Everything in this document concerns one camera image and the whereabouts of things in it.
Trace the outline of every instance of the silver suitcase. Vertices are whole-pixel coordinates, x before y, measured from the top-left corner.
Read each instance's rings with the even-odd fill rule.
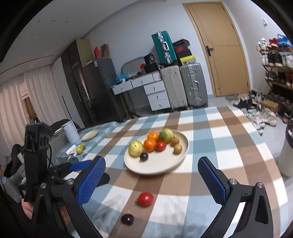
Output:
[[[192,63],[180,67],[182,81],[190,107],[207,107],[207,88],[200,63]]]
[[[161,75],[165,84],[170,106],[172,109],[187,107],[187,98],[178,65],[161,69]]]

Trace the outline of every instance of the curtain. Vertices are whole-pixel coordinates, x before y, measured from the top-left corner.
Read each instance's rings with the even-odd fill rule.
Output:
[[[23,75],[18,75],[0,85],[0,164],[10,156],[14,144],[23,145],[27,119],[21,100],[20,84]]]
[[[57,94],[51,65],[25,72],[24,81],[34,110],[41,121],[52,125],[67,118]]]

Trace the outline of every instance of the human hand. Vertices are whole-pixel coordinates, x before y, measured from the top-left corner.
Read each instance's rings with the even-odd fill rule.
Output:
[[[21,205],[22,205],[22,209],[23,209],[24,213],[26,214],[26,216],[29,219],[32,219],[34,205],[29,202],[25,202],[24,199],[21,199]],[[66,207],[65,206],[60,207],[60,211],[61,211],[61,214],[64,218],[65,223],[68,224],[70,221],[70,217],[68,215]]]

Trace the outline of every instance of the teal suitcase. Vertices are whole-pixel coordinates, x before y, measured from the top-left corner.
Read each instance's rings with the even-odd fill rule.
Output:
[[[177,56],[168,32],[162,31],[152,35],[161,64],[173,64]]]

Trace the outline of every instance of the red shoe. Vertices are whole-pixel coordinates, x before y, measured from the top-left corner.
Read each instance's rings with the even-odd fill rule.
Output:
[[[278,48],[278,40],[276,38],[269,39],[269,42],[272,47]]]

